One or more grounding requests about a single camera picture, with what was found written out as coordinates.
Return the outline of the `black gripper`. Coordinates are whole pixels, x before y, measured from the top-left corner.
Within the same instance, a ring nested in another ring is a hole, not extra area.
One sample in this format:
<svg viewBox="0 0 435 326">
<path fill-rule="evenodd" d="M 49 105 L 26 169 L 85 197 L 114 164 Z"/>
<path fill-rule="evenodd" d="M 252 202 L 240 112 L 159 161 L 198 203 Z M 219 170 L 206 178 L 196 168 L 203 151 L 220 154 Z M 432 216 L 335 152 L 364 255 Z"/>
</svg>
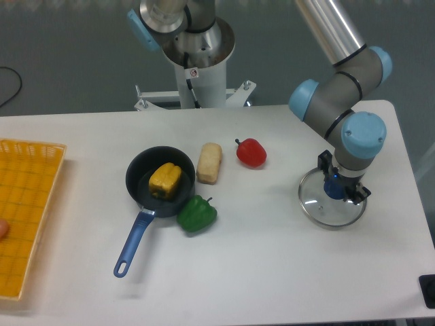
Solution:
<svg viewBox="0 0 435 326">
<path fill-rule="evenodd" d="M 332 154 L 325 150 L 317 157 L 317 169 L 322 171 L 324 178 L 332 180 L 345 189 L 345 199 L 354 205 L 360 204 L 371 195 L 371 191 L 360 183 L 366 174 L 366 169 L 349 170 L 336 161 L 332 161 Z"/>
</svg>

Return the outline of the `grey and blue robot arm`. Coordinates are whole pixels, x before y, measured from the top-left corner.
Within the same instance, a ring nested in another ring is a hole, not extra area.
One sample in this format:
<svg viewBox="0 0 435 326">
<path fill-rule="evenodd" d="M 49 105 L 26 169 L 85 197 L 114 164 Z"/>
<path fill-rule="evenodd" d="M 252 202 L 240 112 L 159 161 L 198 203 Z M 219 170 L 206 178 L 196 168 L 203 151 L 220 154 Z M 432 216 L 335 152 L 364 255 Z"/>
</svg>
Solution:
<svg viewBox="0 0 435 326">
<path fill-rule="evenodd" d="M 318 167 L 324 191 L 335 200 L 359 204 L 370 192 L 362 177 L 386 137 L 383 120 L 353 107 L 380 86 L 392 60 L 368 47 L 338 1 L 298 1 L 297 8 L 334 67 L 324 83 L 308 79 L 289 99 L 291 112 L 334 148 Z M 226 61 L 235 40 L 215 14 L 213 1 L 142 1 L 127 20 L 133 35 L 150 51 L 162 50 L 173 64 L 183 108 L 226 107 Z"/>
</svg>

